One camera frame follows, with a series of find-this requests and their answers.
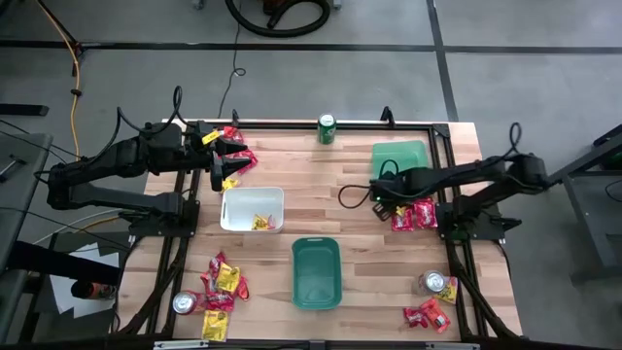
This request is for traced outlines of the white paper sheet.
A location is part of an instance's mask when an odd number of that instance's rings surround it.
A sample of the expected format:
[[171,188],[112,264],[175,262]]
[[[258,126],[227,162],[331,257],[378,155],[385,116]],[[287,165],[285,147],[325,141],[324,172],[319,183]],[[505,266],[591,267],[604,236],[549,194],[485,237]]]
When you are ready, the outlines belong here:
[[[118,267],[120,255],[101,255],[97,243],[87,244],[70,256]],[[59,313],[72,311],[74,318],[111,309],[117,295],[117,287],[95,282],[84,282],[68,277],[50,277],[55,304]]]

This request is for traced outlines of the grey side table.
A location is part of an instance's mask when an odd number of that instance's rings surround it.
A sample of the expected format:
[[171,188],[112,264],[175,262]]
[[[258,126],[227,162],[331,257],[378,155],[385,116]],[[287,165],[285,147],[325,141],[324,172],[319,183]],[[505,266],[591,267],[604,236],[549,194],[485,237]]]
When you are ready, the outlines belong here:
[[25,212],[37,188],[33,173],[43,169],[52,137],[44,133],[0,135],[0,170],[11,161],[10,154],[27,161],[13,169],[9,179],[0,184],[0,273],[17,241]]

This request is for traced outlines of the black aluminium table frame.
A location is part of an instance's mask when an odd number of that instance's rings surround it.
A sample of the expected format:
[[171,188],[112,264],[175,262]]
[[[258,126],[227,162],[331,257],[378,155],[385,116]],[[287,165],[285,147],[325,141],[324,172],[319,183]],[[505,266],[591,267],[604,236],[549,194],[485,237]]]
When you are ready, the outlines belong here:
[[[443,333],[408,329],[402,311],[423,302],[413,292],[429,269],[447,271],[445,244],[432,230],[394,232],[364,199],[375,143],[422,141],[430,163],[467,163],[481,156],[469,122],[407,122],[389,129],[364,123],[339,129],[322,145],[316,126],[292,121],[258,128],[243,125],[245,143],[258,165],[242,176],[245,187],[278,187],[285,194],[285,223],[277,233],[233,233],[220,226],[221,198],[208,182],[200,186],[198,228],[190,241],[181,286],[202,289],[200,275],[223,251],[249,283],[250,297],[237,301],[227,336],[236,339],[456,340],[459,328]],[[292,303],[292,246],[304,237],[337,241],[343,295],[332,310],[303,310]]]

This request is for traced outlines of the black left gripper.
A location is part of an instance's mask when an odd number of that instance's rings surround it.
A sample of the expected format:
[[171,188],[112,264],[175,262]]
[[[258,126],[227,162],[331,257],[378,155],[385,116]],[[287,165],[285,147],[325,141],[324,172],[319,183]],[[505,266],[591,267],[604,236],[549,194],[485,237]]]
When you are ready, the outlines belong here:
[[[201,167],[210,174],[210,183],[213,191],[222,190],[223,175],[230,176],[235,172],[251,165],[249,157],[225,157],[247,151],[248,146],[243,143],[222,139],[221,136],[208,145],[203,145],[201,138],[210,132],[217,130],[204,121],[189,122],[186,127],[186,147],[193,156],[199,157]],[[219,142],[221,141],[221,155],[219,154]]]

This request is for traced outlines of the grey metal tool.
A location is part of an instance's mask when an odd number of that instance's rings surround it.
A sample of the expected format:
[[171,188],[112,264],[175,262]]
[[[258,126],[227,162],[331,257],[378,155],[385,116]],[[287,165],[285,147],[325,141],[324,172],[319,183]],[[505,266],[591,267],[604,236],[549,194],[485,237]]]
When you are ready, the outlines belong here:
[[9,179],[9,175],[13,169],[27,163],[26,160],[13,154],[10,154],[10,159],[11,161],[9,162],[9,164],[0,170],[0,184],[5,183]]

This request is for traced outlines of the green plastic bin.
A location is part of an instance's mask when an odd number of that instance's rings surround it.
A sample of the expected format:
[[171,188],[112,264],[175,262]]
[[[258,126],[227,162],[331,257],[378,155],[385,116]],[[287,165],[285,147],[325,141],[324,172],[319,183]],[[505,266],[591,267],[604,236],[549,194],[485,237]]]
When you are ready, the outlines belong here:
[[292,303],[303,310],[329,310],[342,300],[341,254],[330,237],[305,237],[292,246]]
[[422,141],[375,143],[372,147],[372,178],[386,171],[400,172],[415,167],[428,167],[426,145]]

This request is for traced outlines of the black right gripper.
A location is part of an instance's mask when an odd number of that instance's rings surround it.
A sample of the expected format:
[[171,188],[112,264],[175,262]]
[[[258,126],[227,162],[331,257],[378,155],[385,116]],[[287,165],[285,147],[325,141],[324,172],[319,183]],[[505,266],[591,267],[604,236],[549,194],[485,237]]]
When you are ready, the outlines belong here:
[[398,201],[416,197],[416,192],[410,183],[415,173],[415,168],[400,172],[381,168],[377,178],[369,181],[369,197],[372,201],[376,201],[372,211],[380,221],[387,221],[392,217],[392,206],[380,201]]

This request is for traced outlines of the black floor strip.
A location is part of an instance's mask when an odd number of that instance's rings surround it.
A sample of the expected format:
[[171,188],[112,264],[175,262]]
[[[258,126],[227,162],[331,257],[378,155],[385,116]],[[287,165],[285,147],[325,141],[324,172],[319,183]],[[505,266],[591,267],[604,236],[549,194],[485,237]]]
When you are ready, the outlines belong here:
[[49,111],[45,105],[0,103],[0,115],[44,117]]

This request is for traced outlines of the black tripod stand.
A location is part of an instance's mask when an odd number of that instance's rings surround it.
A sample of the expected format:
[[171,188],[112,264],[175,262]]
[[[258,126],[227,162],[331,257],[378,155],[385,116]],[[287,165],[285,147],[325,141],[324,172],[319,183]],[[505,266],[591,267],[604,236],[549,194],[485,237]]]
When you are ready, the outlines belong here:
[[60,22],[43,0],[35,0],[39,8],[44,12],[49,22],[56,29],[63,42],[73,51],[82,52],[82,44],[70,33],[70,31]]

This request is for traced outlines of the white plastic bin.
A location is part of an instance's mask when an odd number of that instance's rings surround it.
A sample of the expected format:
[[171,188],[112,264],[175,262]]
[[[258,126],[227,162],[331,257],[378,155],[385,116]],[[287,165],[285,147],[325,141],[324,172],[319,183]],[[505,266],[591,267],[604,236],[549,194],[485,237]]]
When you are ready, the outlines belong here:
[[[271,215],[272,230],[252,230],[254,216]],[[234,188],[223,194],[220,226],[237,233],[277,233],[285,223],[285,194],[281,188]]]

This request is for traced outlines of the red soda can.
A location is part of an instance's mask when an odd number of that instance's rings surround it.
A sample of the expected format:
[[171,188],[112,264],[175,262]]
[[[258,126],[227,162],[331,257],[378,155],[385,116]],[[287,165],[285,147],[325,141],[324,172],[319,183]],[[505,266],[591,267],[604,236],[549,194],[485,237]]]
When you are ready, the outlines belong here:
[[181,291],[173,297],[171,304],[179,315],[190,315],[205,310],[205,295],[193,291]]

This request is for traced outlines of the green Sprite can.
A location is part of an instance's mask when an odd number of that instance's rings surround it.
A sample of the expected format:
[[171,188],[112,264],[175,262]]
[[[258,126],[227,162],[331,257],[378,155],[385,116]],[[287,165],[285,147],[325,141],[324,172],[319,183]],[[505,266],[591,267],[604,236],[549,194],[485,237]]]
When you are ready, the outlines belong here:
[[335,138],[336,119],[331,114],[323,114],[318,118],[318,142],[331,144]]

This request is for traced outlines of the silver soda can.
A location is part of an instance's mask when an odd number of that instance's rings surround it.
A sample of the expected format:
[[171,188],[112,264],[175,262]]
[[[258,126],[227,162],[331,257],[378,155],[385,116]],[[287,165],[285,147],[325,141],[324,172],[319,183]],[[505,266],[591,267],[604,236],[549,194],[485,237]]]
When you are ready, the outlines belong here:
[[446,277],[437,270],[428,270],[419,276],[418,289],[421,295],[435,295],[446,287]]

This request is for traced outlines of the dark grey desk frame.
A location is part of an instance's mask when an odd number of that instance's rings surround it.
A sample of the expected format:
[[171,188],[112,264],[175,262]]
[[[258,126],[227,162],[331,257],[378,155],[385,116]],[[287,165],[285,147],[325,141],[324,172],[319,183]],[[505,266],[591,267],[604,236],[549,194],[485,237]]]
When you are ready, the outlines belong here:
[[585,155],[550,176],[562,185],[579,225],[598,257],[597,265],[570,276],[573,285],[622,277],[622,123],[592,143]]

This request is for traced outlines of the dark bottle orange label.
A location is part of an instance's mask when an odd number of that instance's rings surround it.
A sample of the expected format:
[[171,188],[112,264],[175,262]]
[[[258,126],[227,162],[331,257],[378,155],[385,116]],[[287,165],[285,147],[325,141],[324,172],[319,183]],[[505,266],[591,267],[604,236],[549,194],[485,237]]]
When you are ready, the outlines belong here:
[[95,282],[76,281],[71,286],[70,292],[74,298],[104,300],[115,298],[117,288]]

